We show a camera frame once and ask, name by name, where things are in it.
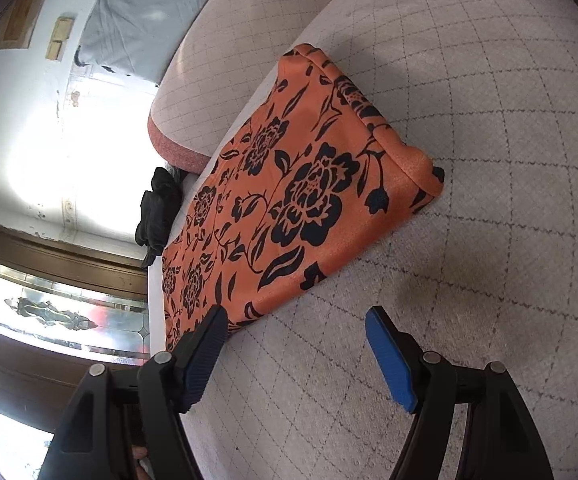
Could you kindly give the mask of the orange black floral shirt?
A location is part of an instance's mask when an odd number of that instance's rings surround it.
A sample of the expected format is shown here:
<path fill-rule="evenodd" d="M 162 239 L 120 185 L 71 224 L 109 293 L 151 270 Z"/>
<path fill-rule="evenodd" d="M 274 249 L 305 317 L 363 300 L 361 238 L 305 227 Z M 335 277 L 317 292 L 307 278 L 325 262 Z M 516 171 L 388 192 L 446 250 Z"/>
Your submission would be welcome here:
<path fill-rule="evenodd" d="M 165 344 L 209 310 L 240 330 L 306 292 L 437 198 L 444 172 L 405 144 L 310 44 L 208 168 L 162 256 Z"/>

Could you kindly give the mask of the black clothes pile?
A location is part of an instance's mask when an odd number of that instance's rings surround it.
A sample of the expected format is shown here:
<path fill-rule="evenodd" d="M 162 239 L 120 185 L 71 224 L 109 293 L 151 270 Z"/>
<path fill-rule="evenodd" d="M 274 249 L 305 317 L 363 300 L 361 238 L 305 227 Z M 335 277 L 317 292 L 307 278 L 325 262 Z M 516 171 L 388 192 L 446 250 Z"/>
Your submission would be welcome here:
<path fill-rule="evenodd" d="M 148 269 L 167 246 L 174 220 L 182 207 L 182 182 L 186 176 L 187 172 L 177 167 L 155 168 L 151 190 L 145 191 L 140 201 L 140 223 L 134 235 L 135 243 L 147 249 L 143 269 Z"/>

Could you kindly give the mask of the wooden stained glass door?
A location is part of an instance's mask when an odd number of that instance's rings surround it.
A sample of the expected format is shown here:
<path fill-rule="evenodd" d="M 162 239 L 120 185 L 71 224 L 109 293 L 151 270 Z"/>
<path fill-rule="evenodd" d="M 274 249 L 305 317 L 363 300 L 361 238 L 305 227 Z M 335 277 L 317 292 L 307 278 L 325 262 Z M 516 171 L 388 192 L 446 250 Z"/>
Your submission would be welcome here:
<path fill-rule="evenodd" d="M 0 226 L 0 413 L 52 432 L 90 365 L 142 365 L 146 286 L 134 258 Z"/>

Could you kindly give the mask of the pink quilted bed cover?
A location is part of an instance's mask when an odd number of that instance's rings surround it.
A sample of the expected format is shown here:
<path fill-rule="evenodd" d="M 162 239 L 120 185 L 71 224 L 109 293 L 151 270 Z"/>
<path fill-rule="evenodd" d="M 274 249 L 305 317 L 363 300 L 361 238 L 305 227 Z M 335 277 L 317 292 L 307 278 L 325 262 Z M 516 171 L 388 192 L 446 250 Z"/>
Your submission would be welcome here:
<path fill-rule="evenodd" d="M 578 7 L 332 0 L 322 48 L 442 196 L 225 344 L 184 419 L 208 479 L 385 479 L 411 426 L 364 316 L 450 362 L 506 365 L 558 479 L 578 479 Z"/>

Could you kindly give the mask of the pink quilted bolster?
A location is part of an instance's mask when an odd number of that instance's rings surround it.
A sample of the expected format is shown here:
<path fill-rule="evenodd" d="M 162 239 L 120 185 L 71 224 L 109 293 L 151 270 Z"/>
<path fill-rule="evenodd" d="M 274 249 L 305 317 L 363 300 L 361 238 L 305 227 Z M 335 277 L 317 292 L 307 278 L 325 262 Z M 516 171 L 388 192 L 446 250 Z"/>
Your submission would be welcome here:
<path fill-rule="evenodd" d="M 208 0 L 151 104 L 152 146 L 201 174 L 275 63 L 331 0 Z"/>

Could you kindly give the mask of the grey blue pillow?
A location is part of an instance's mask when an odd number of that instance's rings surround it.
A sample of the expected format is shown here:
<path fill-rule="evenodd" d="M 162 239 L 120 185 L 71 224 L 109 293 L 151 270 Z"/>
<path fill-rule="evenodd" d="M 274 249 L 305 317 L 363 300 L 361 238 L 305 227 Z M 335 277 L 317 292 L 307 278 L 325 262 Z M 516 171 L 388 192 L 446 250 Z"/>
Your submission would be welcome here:
<path fill-rule="evenodd" d="M 96 0 L 74 62 L 158 84 L 208 0 Z"/>

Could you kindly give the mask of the beige wall switch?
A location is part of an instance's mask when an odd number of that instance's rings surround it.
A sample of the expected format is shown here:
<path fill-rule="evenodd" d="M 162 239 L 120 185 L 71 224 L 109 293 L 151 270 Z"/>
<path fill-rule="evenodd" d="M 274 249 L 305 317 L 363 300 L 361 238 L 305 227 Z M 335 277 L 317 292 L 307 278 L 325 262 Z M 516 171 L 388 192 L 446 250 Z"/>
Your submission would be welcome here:
<path fill-rule="evenodd" d="M 62 59 L 73 29 L 73 24 L 74 18 L 71 18 L 71 16 L 61 16 L 57 18 L 45 53 L 47 60 L 60 61 Z"/>

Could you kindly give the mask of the framed wall plaque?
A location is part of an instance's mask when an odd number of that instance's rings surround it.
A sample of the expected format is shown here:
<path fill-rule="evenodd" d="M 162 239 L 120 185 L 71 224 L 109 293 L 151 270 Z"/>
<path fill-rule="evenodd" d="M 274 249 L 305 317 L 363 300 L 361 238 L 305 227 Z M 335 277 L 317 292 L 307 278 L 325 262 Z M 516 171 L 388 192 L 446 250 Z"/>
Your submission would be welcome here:
<path fill-rule="evenodd" d="M 0 50 L 26 50 L 45 0 L 14 0 L 0 21 Z"/>

